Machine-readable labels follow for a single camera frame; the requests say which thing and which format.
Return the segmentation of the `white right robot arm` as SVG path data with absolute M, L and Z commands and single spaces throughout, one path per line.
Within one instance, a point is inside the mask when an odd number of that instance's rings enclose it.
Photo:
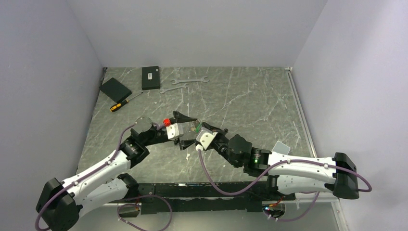
M 282 195 L 303 192 L 332 193 L 335 197 L 359 198 L 357 167 L 345 153 L 334 157 L 312 158 L 292 156 L 261 148 L 240 135 L 227 138 L 228 130 L 203 122 L 196 137 L 198 151 L 215 150 L 235 168 L 243 168 L 249 176 L 271 176 L 265 186 L 266 196 L 276 200 Z

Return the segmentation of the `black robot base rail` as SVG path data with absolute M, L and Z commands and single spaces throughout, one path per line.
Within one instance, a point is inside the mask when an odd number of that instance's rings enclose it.
M 136 202 L 141 213 L 232 211 L 262 212 L 267 203 L 294 201 L 295 194 L 283 195 L 269 181 L 259 181 L 236 196 L 219 193 L 210 183 L 141 183 L 138 192 L 119 199 L 118 203 Z

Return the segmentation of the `green key tag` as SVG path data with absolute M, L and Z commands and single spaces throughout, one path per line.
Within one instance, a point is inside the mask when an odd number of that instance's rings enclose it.
M 199 132 L 200 131 L 200 129 L 201 129 L 201 127 L 202 127 L 202 124 L 200 123 L 200 124 L 198 124 L 197 126 L 196 126 L 196 132 Z

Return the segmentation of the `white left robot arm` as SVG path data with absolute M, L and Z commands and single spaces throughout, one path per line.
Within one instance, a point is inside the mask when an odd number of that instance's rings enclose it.
M 46 231 L 67 231 L 82 216 L 108 202 L 134 201 L 139 185 L 126 171 L 149 155 L 148 146 L 168 141 L 179 144 L 181 124 L 195 121 L 178 111 L 161 124 L 139 117 L 121 132 L 116 148 L 107 157 L 74 176 L 45 183 L 36 205 L 35 230 L 42 230 L 39 222 L 43 220 Z

